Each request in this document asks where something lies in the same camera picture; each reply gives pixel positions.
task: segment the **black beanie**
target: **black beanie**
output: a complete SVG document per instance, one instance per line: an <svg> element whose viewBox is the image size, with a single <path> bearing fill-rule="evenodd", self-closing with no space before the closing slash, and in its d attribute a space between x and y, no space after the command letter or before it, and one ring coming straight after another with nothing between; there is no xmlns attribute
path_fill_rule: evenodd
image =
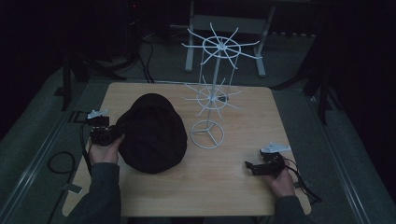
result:
<svg viewBox="0 0 396 224"><path fill-rule="evenodd" d="M179 164L187 149L187 134L172 104L157 93L139 97L118 120L125 133L119 152L136 170L157 174Z"/></svg>

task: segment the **dark sleeve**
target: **dark sleeve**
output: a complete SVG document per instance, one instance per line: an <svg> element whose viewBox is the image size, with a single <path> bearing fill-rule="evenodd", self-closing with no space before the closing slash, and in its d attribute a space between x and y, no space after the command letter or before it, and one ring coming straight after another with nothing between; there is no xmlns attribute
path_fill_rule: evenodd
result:
<svg viewBox="0 0 396 224"><path fill-rule="evenodd" d="M120 167L101 162L92 166L90 192L68 216L66 223L120 224Z"/></svg>
<svg viewBox="0 0 396 224"><path fill-rule="evenodd" d="M296 196L287 196L277 199L275 204L274 224L305 224L307 219L300 201Z"/></svg>

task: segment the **person's hand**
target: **person's hand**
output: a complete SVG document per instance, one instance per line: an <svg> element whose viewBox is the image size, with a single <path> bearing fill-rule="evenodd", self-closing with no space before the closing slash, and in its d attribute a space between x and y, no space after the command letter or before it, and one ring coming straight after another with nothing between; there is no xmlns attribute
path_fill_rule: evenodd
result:
<svg viewBox="0 0 396 224"><path fill-rule="evenodd" d="M98 162L111 162L117 164L119 161L119 146L123 138L124 135L116 139L107 147L101 147L99 145L93 144L90 149L90 160L92 165Z"/></svg>
<svg viewBox="0 0 396 224"><path fill-rule="evenodd" d="M289 161L285 160L285 165L289 166L289 164ZM295 195L293 178L289 174L288 168L285 167L277 178L271 175L264 175L263 178L269 184L276 197Z"/></svg>

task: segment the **circular wire frame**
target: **circular wire frame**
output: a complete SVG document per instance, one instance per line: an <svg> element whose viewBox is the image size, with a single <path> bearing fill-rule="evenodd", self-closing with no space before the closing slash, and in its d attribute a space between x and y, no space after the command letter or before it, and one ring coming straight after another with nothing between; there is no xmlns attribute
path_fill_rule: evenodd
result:
<svg viewBox="0 0 396 224"><path fill-rule="evenodd" d="M199 125L205 125L204 128L199 128ZM197 137L199 137L199 133L202 133L200 137L202 137L201 142L198 142ZM198 147L204 149L212 149L221 145L224 141L224 130L221 126L213 120L205 119L196 122L190 131L191 141ZM212 142L207 141L207 137L210 137Z"/></svg>
<svg viewBox="0 0 396 224"><path fill-rule="evenodd" d="M197 98L196 100L198 101L198 104L209 110L213 109L222 109L224 106L226 106L227 103L227 97L224 91L222 90L217 90L219 92L219 95L211 95L211 90L209 87L205 87L201 90L198 91Z"/></svg>
<svg viewBox="0 0 396 224"><path fill-rule="evenodd" d="M210 57L214 56L221 59L235 58L241 53L241 46L236 41L225 36L210 36L206 38L202 43L202 48ZM224 52L225 55L218 54L219 51Z"/></svg>

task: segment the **table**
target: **table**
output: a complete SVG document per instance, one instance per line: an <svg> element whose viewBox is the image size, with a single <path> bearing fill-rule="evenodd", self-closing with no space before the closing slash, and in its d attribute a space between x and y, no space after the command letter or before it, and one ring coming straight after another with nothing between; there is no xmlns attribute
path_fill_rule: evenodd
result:
<svg viewBox="0 0 396 224"><path fill-rule="evenodd" d="M224 142L214 149L196 146L189 136L183 161L156 175L143 174L120 166L121 215L124 217L210 217L265 216L274 213L275 196L261 176L253 176L245 161L262 163L259 149L270 142L289 145L271 91L263 87L231 86L229 103L211 119L224 129ZM110 123L127 111L141 95L155 92L166 97L182 117L187 133L192 125L206 119L193 98L196 92L183 84L113 83L109 86L101 110L108 109ZM281 153L294 160L292 151ZM64 203L65 216L87 193L90 176L81 160L73 184L83 187L80 194L69 192ZM296 190L305 213L311 206L300 189Z"/></svg>

